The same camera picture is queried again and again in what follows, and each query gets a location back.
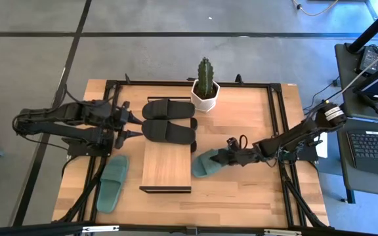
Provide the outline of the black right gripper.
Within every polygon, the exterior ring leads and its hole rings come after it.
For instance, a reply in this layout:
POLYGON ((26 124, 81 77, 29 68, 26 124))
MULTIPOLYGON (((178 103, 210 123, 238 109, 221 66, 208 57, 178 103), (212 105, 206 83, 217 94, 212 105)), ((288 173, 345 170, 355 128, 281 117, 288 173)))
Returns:
POLYGON ((228 149, 219 149, 217 156, 210 160, 220 165, 241 165, 245 166, 251 163, 259 162, 259 155, 254 149, 241 148, 235 138, 227 140, 228 149))

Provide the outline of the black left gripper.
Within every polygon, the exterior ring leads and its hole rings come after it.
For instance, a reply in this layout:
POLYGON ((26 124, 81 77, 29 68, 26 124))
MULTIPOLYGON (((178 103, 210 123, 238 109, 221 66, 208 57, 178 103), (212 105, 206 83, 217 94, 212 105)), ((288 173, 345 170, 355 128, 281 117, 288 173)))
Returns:
POLYGON ((101 126, 117 132, 114 147, 122 148, 126 138, 142 136, 143 133, 124 130, 126 123, 141 125, 142 121, 129 111, 130 102, 125 101, 122 106, 113 106, 107 100, 94 100, 94 108, 97 116, 102 118, 101 126))

